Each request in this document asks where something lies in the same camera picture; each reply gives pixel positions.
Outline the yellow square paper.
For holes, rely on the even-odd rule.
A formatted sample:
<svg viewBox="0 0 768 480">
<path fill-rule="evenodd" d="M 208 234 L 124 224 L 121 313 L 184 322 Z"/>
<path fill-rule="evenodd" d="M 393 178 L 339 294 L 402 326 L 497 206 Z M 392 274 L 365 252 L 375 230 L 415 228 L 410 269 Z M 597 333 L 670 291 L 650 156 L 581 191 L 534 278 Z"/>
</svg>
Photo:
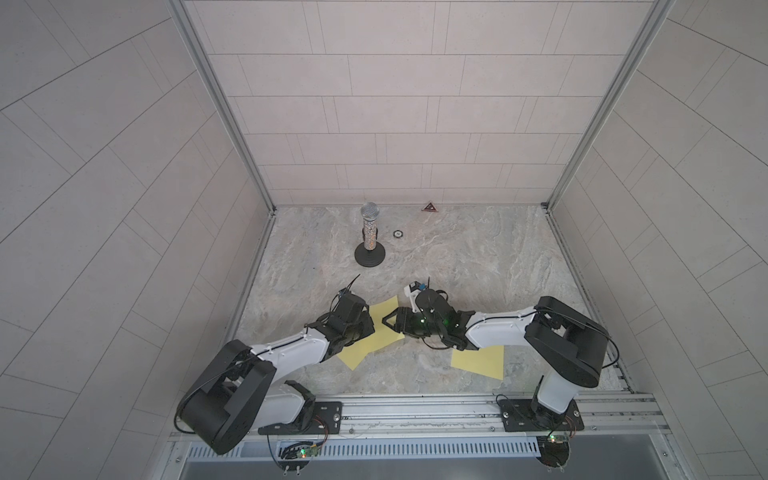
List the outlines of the yellow square paper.
<svg viewBox="0 0 768 480">
<path fill-rule="evenodd" d="M 369 313 L 373 320 L 374 333 L 351 346 L 344 347 L 337 355 L 350 370 L 355 370 L 369 354 L 405 338 L 403 334 L 391 330 L 382 323 L 384 317 L 398 307 L 396 296 L 370 307 Z"/>
</svg>

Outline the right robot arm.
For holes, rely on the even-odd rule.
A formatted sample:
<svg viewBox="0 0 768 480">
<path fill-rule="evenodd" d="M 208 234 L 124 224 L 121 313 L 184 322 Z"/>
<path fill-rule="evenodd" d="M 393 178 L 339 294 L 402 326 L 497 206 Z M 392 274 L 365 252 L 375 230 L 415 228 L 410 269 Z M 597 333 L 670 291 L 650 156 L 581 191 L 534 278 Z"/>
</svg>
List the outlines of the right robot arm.
<svg viewBox="0 0 768 480">
<path fill-rule="evenodd" d="M 456 310 L 447 293 L 420 282 L 405 288 L 408 307 L 382 319 L 396 333 L 415 339 L 437 336 L 455 351 L 495 346 L 531 346 L 550 370 L 535 390 L 532 409 L 563 416 L 583 389 L 600 383 L 612 339 L 607 330 L 552 296 L 542 296 L 524 309 L 483 313 Z"/>
</svg>

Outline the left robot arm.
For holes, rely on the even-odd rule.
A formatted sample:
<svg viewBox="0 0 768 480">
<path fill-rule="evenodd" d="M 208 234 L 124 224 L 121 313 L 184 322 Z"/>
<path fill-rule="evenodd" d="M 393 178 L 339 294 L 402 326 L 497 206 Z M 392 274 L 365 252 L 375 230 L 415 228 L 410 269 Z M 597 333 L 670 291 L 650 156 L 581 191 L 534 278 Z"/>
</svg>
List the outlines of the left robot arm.
<svg viewBox="0 0 768 480">
<path fill-rule="evenodd" d="M 316 397 L 287 377 L 323 363 L 374 333 L 369 305 L 341 290 L 330 310 L 298 333 L 265 345 L 226 343 L 178 403 L 174 427 L 225 454 L 252 429 L 304 434 L 316 422 Z"/>
</svg>

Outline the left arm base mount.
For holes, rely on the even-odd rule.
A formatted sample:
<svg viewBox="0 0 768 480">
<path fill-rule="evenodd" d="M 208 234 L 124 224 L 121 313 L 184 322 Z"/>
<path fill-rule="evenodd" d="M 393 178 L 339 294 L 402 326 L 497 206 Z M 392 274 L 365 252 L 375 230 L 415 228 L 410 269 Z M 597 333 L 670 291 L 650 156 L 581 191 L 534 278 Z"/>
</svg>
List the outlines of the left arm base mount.
<svg viewBox="0 0 768 480">
<path fill-rule="evenodd" d="M 271 387 L 258 411 L 253 430 L 259 435 L 338 434 L 343 403 L 319 401 L 296 381 Z"/>
</svg>

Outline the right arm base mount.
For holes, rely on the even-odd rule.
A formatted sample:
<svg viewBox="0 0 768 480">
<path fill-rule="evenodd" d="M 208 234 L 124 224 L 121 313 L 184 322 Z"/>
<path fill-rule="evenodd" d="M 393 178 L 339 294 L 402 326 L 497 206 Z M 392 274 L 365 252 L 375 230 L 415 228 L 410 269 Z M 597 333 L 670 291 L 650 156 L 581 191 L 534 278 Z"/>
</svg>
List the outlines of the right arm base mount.
<svg viewBox="0 0 768 480">
<path fill-rule="evenodd" d="M 580 410 L 571 399 L 564 413 L 556 413 L 541 404 L 536 395 L 543 380 L 539 381 L 531 398 L 510 398 L 497 394 L 495 402 L 500 410 L 504 431 L 507 433 L 543 432 L 547 435 L 562 431 L 570 436 L 585 429 Z"/>
</svg>

